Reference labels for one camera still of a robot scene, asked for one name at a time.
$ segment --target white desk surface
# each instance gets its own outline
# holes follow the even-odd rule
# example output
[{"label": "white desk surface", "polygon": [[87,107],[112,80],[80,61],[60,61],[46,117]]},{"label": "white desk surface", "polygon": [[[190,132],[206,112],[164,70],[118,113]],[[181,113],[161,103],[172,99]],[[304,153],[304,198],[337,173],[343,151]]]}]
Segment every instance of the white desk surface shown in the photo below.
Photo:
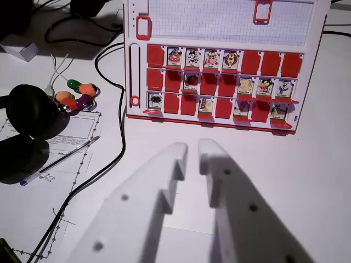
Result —
[{"label": "white desk surface", "polygon": [[[346,23],[351,23],[350,11],[330,10],[327,24]],[[326,29],[351,32],[350,26]],[[123,36],[119,36],[114,43],[122,41]],[[187,174],[185,181],[178,183],[174,213],[166,215],[164,226],[189,231],[164,228],[161,239],[169,245],[170,235],[174,237],[172,242],[187,242],[168,250],[167,244],[161,244],[157,262],[205,262],[204,251],[211,242],[211,235],[206,234],[213,232],[214,212],[208,207],[205,178],[199,174],[197,142],[211,138],[241,165],[316,262],[351,262],[350,44],[347,37],[323,36],[295,135],[126,118],[126,153],[111,172],[76,197],[75,213],[69,218],[76,225],[66,230],[61,259],[74,248],[104,198],[138,169],[135,164],[142,165],[159,150],[179,141],[189,145]],[[50,48],[54,54],[59,49],[64,52],[57,45]],[[102,59],[100,70],[112,81],[124,84],[123,50]],[[51,74],[50,56],[39,55],[26,63],[0,53],[0,95],[8,94],[18,84],[44,88]],[[91,176],[121,150],[117,118],[120,91],[99,77],[93,59],[75,59],[64,76],[95,83],[101,89],[96,101],[97,110],[103,113],[103,131],[88,169],[87,176]],[[68,90],[62,78],[57,79],[54,88]]]}]

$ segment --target pen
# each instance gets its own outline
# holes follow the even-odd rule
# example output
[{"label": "pen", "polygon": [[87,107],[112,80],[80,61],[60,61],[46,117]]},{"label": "pen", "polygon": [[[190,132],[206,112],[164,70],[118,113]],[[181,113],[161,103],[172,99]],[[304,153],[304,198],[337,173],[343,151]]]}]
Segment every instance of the pen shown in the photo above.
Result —
[{"label": "pen", "polygon": [[93,142],[97,141],[100,138],[100,136],[96,136],[94,138],[91,138],[90,140],[88,140],[87,142],[85,142],[84,144],[79,145],[77,148],[75,148],[74,150],[70,151],[69,153],[67,153],[66,155],[63,155],[61,158],[57,159],[56,161],[52,162],[51,164],[48,164],[47,166],[45,166],[44,168],[42,168],[39,171],[36,171],[34,173],[32,173],[30,176],[28,176],[25,180],[20,182],[20,185],[25,186],[27,185],[30,181],[32,181],[33,179],[35,179],[36,177],[40,176],[42,173],[44,173],[45,171],[53,168],[55,165],[59,164],[60,162],[62,162],[64,159],[69,158],[70,156],[74,155],[75,153],[77,153],[78,151],[80,151],[81,149],[83,149],[84,147],[92,144]]}]

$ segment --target red clip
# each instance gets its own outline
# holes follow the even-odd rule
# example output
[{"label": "red clip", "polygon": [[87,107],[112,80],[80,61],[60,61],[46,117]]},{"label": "red clip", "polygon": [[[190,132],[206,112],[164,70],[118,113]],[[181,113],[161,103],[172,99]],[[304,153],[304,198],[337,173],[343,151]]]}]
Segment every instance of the red clip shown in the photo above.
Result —
[{"label": "red clip", "polygon": [[[257,18],[257,7],[258,4],[269,4],[269,11],[268,11],[268,17],[267,18]],[[273,0],[256,0],[256,5],[254,7],[254,15],[253,15],[253,21],[256,22],[263,22],[268,24],[269,19],[270,19],[270,12],[272,11],[272,4],[273,4]]]},{"label": "red clip", "polygon": [[[146,19],[146,20],[149,21],[148,34],[147,35],[139,35],[139,20],[140,19]],[[149,18],[146,15],[138,15],[137,16],[137,39],[138,40],[150,40],[150,38],[151,38],[151,31],[152,31],[151,18]]]}]

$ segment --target grid paper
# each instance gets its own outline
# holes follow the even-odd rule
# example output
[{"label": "grid paper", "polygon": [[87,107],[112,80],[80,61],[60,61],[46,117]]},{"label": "grid paper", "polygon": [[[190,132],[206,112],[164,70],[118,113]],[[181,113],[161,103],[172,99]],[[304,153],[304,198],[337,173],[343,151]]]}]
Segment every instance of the grid paper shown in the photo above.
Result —
[{"label": "grid paper", "polygon": [[[312,3],[273,1],[267,25],[255,0],[149,0],[152,37],[303,46]],[[266,18],[269,5],[259,5]]]}]

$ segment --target character card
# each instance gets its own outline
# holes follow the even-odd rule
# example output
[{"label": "character card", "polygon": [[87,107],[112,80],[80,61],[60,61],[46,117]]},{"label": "character card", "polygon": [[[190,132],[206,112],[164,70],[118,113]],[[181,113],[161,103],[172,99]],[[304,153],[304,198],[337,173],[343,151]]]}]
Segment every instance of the character card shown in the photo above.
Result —
[{"label": "character card", "polygon": [[219,63],[219,54],[217,53],[217,50],[206,49],[203,67],[204,68],[218,68],[218,63]]},{"label": "character card", "polygon": [[285,120],[286,113],[287,113],[286,104],[274,104],[272,111],[270,113],[270,118]]},{"label": "character card", "polygon": [[271,96],[273,90],[273,81],[271,78],[260,78],[256,90],[257,96]]},{"label": "character card", "polygon": [[182,52],[180,49],[173,48],[173,47],[168,47],[167,50],[167,65],[170,66],[179,66],[182,63]]},{"label": "character card", "polygon": [[251,78],[240,78],[240,86],[237,89],[238,94],[251,95],[254,81]]},{"label": "character card", "polygon": [[247,117],[250,104],[245,100],[236,100],[234,105],[234,116]]},{"label": "character card", "polygon": [[200,52],[197,49],[186,49],[185,66],[200,67]]},{"label": "character card", "polygon": [[160,110],[162,107],[162,95],[160,93],[149,93],[149,107]]},{"label": "character card", "polygon": [[223,58],[224,70],[237,70],[237,65],[239,64],[239,56],[236,51],[225,51]]},{"label": "character card", "polygon": [[197,90],[197,83],[199,81],[198,73],[184,73],[183,89]]},{"label": "character card", "polygon": [[199,113],[212,113],[213,101],[210,98],[200,98]]},{"label": "character card", "polygon": [[294,84],[287,79],[280,79],[276,90],[276,97],[290,98]]}]

